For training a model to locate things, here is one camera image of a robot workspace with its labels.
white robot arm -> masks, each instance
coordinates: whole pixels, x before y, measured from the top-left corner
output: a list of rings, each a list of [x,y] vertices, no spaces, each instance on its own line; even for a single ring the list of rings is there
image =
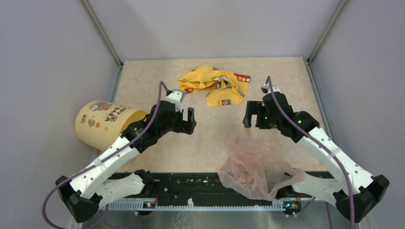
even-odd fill
[[[282,135],[290,137],[295,143],[307,149],[333,176],[331,179],[313,177],[305,174],[304,181],[292,185],[294,191],[305,193],[334,205],[347,219],[350,219],[349,189],[345,175],[338,165],[341,162],[348,173],[350,189],[354,200],[354,221],[360,222],[365,215],[382,199],[389,181],[383,176],[373,176],[361,168],[345,154],[319,126],[319,123],[307,112],[294,112],[286,96],[277,86],[269,82],[262,87],[266,94],[262,101],[248,101],[243,124],[251,127],[252,115],[257,115],[256,127],[259,129],[277,129]],[[325,145],[329,154],[319,144],[303,135],[281,113],[275,99],[284,113],[311,137]]]
[[[150,114],[144,120],[131,123],[109,149],[86,167],[95,166],[93,169],[73,178],[58,189],[59,196],[78,223],[88,220],[103,206],[117,199],[150,191],[148,184],[153,182],[153,179],[143,170],[112,182],[107,182],[107,179],[124,163],[138,156],[149,146],[156,144],[158,139],[166,133],[170,131],[193,133],[197,125],[193,108],[188,108],[188,120],[183,121],[181,103],[184,96],[182,90],[169,91],[166,101],[160,101],[158,109],[156,105],[153,106]],[[137,141],[116,153],[136,137],[139,138]],[[66,179],[67,177],[62,176],[56,181],[56,184],[58,185]]]

pink plastic bag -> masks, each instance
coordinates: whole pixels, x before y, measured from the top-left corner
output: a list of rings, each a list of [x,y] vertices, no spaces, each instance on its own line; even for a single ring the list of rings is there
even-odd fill
[[[224,187],[249,199],[272,201],[280,188],[304,180],[304,172],[285,161],[271,138],[236,135],[227,142],[227,151],[229,158],[218,172],[219,179]]]

yellow cloth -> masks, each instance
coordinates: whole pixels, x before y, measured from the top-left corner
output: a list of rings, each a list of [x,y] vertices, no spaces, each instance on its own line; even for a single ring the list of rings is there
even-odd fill
[[[249,87],[250,76],[220,71],[212,66],[199,66],[179,79],[180,89],[191,93],[210,88],[207,106],[239,104]]]

white wall panel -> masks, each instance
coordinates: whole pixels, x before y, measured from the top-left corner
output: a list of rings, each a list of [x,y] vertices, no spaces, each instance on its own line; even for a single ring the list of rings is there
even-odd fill
[[[117,74],[78,0],[0,1],[0,228],[48,228],[41,206],[55,180],[96,157],[75,116],[111,99]],[[57,193],[47,212],[67,226]]]
[[[339,0],[91,0],[125,60],[308,57]]]
[[[314,62],[341,148],[391,182],[373,210],[378,228],[403,228],[405,1],[353,0]]]

table surface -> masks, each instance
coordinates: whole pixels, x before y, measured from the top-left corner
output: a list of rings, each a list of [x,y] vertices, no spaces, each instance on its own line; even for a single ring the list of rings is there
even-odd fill
[[[183,108],[193,107],[197,126],[192,135],[167,133],[158,143],[128,161],[118,172],[145,169],[153,172],[216,172],[228,158],[225,143],[234,135],[253,138],[271,137],[296,168],[305,171],[324,167],[305,149],[284,137],[278,130],[244,128],[247,100],[259,101],[261,87],[268,75],[288,99],[294,111],[307,111],[323,126],[319,108],[302,57],[261,57],[224,59],[185,59],[126,61],[115,103],[150,112],[157,102],[159,81],[169,89],[178,88],[177,80],[200,65],[251,76],[245,100],[240,104],[207,107],[207,91],[186,95]]]

